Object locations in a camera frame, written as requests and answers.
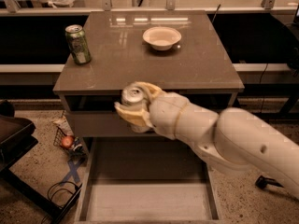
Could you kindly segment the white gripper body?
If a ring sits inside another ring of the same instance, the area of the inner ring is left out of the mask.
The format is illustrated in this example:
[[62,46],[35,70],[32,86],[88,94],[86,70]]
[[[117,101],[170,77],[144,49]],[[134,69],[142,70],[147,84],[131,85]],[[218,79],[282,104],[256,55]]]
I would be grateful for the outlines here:
[[149,106],[149,120],[153,130],[166,138],[174,140],[178,117],[190,101],[174,92],[159,95]]

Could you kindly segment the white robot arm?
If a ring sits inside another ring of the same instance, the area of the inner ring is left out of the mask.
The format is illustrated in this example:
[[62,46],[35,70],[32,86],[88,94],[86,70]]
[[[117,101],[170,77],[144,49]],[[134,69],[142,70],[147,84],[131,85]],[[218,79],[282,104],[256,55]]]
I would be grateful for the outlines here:
[[138,133],[153,130],[179,140],[227,175],[255,166],[299,198],[299,146],[246,110],[230,107],[216,113],[147,82],[127,86],[114,106]]

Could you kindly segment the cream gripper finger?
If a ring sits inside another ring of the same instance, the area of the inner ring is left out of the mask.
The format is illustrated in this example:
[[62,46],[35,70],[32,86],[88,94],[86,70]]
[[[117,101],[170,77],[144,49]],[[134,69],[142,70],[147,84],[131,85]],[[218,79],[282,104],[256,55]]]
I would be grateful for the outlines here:
[[140,88],[145,96],[146,96],[146,100],[151,103],[154,99],[156,99],[159,95],[163,94],[164,91],[151,83],[148,82],[141,82],[141,81],[137,81],[134,83],[134,85],[138,88]]
[[153,125],[150,121],[150,112],[145,102],[137,105],[122,105],[118,102],[114,104],[114,107],[119,116],[138,127],[152,128]]

